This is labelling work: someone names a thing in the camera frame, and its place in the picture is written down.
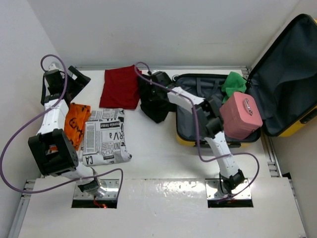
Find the dark red cloth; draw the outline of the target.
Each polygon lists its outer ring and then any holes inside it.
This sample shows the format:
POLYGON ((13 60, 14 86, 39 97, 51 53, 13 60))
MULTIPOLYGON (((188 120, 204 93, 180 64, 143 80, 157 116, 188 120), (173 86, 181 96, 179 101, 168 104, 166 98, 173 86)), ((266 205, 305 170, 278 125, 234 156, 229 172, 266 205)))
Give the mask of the dark red cloth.
POLYGON ((140 100, 138 72, 140 71, 135 71, 134 65, 107 69, 99 107, 136 109, 140 100))

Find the orange black patterned cloth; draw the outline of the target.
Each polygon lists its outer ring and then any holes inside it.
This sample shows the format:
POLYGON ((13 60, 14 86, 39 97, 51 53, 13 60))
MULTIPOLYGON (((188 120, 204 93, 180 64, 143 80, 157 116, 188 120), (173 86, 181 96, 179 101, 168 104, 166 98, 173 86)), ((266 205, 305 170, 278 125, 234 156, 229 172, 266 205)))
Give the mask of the orange black patterned cloth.
POLYGON ((85 123, 91 116, 91 106, 71 103, 65 118, 64 132, 78 151, 85 132, 85 123))

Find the newspaper print cloth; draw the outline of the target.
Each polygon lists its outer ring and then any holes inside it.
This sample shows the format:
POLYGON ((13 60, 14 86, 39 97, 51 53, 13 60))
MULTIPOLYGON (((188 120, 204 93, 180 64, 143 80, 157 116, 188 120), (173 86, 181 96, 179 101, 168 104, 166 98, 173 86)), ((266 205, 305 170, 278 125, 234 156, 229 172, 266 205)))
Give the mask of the newspaper print cloth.
POLYGON ((129 162, 124 135, 124 109, 92 111, 83 139, 82 162, 87 167, 129 162))

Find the green microfiber towel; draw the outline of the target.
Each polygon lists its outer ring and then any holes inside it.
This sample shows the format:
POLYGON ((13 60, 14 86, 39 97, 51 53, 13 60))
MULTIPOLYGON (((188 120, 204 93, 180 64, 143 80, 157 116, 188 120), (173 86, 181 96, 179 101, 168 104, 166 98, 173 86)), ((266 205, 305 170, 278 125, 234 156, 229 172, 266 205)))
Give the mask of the green microfiber towel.
POLYGON ((222 103, 224 104, 234 94, 234 92, 245 93, 247 89, 246 83, 247 80, 240 74, 230 72, 224 84, 221 86, 221 91, 224 94, 222 103))

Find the pink box with handle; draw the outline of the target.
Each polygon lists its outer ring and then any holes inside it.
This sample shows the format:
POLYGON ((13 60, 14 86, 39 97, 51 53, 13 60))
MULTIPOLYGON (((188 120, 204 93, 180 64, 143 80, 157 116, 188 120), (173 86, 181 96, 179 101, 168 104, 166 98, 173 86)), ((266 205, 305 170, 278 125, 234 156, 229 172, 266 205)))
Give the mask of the pink box with handle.
POLYGON ((255 99, 248 94, 234 92, 221 106, 224 133, 233 139, 245 139, 263 125, 255 99))

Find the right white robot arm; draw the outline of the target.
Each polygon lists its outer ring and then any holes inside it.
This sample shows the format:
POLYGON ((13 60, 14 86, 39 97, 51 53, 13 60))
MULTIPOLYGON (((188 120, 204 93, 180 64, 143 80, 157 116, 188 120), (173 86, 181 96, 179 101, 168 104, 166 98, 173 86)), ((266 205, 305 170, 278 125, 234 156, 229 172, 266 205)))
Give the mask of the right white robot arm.
POLYGON ((162 71, 142 76, 154 86, 155 96, 191 113, 194 118, 197 140, 202 136, 210 146, 219 166, 219 194, 232 196, 232 191, 245 180, 244 174, 233 158, 224 134, 223 120, 213 99, 191 94, 171 81, 162 71))

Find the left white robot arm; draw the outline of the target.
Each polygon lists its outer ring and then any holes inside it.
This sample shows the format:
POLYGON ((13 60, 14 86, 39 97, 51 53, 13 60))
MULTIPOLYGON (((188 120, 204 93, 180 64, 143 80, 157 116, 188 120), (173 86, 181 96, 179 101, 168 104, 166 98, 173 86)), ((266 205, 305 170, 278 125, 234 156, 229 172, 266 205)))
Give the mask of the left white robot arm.
POLYGON ((28 139, 28 145, 42 175, 75 180, 81 192, 102 198, 106 189, 96 171, 79 161, 74 143, 64 131, 71 101, 90 82, 73 66, 68 70, 76 79, 56 62, 44 73, 41 103, 47 113, 37 134, 28 139))

